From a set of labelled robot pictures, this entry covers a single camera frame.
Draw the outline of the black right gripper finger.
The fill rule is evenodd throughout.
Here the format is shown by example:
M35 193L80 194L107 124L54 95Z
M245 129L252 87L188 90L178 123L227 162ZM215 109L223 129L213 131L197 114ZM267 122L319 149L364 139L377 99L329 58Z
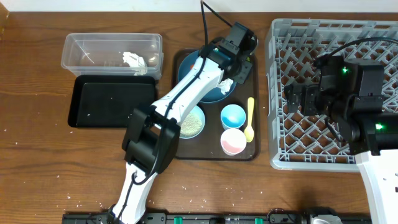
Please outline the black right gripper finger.
M302 86L299 84L289 84L284 87L284 95L287 100L289 113L296 113L299 109L302 98Z
M303 115L317 115L316 99L318 95L317 85L306 85L302 89L300 101L301 112Z

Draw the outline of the light blue rice bowl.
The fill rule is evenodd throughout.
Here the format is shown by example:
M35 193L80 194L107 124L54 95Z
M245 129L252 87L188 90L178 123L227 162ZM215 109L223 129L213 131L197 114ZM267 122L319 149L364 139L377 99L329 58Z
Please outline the light blue rice bowl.
M205 126L205 114L195 106L181 123L180 138L190 139L199 135Z

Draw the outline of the white napkin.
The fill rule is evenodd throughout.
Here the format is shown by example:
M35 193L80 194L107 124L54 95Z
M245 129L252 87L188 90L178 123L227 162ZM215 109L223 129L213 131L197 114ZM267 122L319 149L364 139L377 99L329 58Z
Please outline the white napkin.
M147 73L147 64L143 57L131 52L123 53L123 62L127 63L134 76L143 76Z

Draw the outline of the white tissue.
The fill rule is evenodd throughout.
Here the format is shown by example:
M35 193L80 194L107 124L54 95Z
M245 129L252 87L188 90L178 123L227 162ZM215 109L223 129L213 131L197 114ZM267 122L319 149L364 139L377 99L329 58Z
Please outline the white tissue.
M233 85L234 81L232 79L225 79L222 82L220 82L217 86L217 88L220 89L221 94L225 95L231 90L231 86Z

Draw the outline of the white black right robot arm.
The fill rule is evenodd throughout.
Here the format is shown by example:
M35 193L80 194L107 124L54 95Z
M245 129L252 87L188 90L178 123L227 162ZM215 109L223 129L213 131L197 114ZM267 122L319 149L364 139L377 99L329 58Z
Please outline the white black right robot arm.
M397 114L382 110L384 66L374 60L325 55L320 81L284 87L288 111L324 115L348 143L365 185L373 223L397 223Z

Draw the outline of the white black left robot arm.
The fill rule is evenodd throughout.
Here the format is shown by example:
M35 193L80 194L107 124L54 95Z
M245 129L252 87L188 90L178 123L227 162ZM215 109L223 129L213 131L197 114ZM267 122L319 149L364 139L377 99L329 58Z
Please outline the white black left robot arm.
M168 94L133 111L122 143L126 177L118 202L109 209L108 223L137 223L142 218L154 179L176 154L182 121L225 78L244 83L254 50L223 44L202 47L194 66Z

